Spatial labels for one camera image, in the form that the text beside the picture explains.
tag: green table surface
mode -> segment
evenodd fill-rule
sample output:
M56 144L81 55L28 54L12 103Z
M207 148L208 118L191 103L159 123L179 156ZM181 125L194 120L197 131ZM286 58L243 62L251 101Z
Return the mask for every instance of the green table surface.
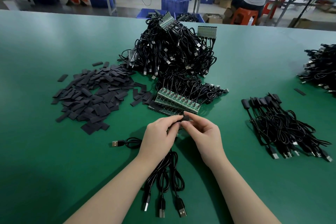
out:
M62 223L137 154L126 147L109 148L108 143L142 137L146 125L162 115L146 105L132 107L129 94L120 110L107 118L111 127L88 136L79 122L55 122L61 105L51 105L51 97L92 63L116 63L123 50L133 48L146 23L5 10L0 18L0 223ZM218 60L205 82L230 92L202 106L200 114L219 126L229 160L281 222L335 223L335 163L303 154L271 159L247 126L241 99L277 93L284 109L294 110L299 120L316 128L318 138L335 143L336 100L318 87L300 84L296 74L308 61L303 50L335 43L336 33L216 26L213 50ZM69 77L57 82L64 73ZM133 79L153 86L149 76L136 74ZM157 218L154 186L148 211L141 211L140 192L124 223L232 223L193 141L181 136L173 150L178 152L177 167L185 180L179 196L187 217L179 218L168 192L166 218ZM336 159L335 145L327 151Z

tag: forearm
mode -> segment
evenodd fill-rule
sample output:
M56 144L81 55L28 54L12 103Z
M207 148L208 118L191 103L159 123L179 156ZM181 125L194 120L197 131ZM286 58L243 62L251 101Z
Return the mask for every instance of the forearm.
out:
M280 223L225 156L211 170L235 224Z
M135 158L65 223L121 223L154 168L151 164L144 164Z

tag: hand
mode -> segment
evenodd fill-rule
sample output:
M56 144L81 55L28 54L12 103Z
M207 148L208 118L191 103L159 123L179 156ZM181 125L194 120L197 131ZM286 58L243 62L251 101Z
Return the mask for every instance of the hand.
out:
M218 126L193 113L184 114L189 115L191 121L182 121L181 125L195 141L204 163L212 169L226 160Z
M180 122L177 121L182 118L182 115L175 115L160 118L148 124L137 158L153 165L155 168L173 146L180 127ZM167 134L167 129L173 123L175 124L169 129Z

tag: factory floor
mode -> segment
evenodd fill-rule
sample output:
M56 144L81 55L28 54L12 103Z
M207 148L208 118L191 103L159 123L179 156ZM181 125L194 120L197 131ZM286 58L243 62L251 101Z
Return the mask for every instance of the factory floor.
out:
M58 5L30 5L27 0L17 0L15 3L13 0L0 0L0 9L6 10L22 10L22 11L35 11L46 13L64 13L64 14L85 14L85 15L100 15L108 16L107 9L92 8L90 5L83 7L80 5L66 6L67 0L60 0ZM135 18L142 8L161 9L161 0L116 0L117 12L113 16L130 17ZM189 12L193 11L195 0L191 0L189 3ZM282 20L279 23L279 27L288 27L293 18L296 18L302 11L303 6L290 5ZM223 14L224 8L218 5L212 4L200 4L199 13L214 13ZM272 21L276 21L282 9L277 9ZM336 14L325 13L315 7L310 7L303 14L302 18L306 18L312 21L310 29L336 31Z

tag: left hand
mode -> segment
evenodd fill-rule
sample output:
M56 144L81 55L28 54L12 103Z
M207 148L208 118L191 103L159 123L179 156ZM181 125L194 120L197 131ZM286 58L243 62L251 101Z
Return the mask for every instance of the left hand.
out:
M143 136L141 147L137 158L153 165L154 168L168 154L174 144L175 137L179 131L182 115L174 115L166 118L160 118L157 121L148 124Z

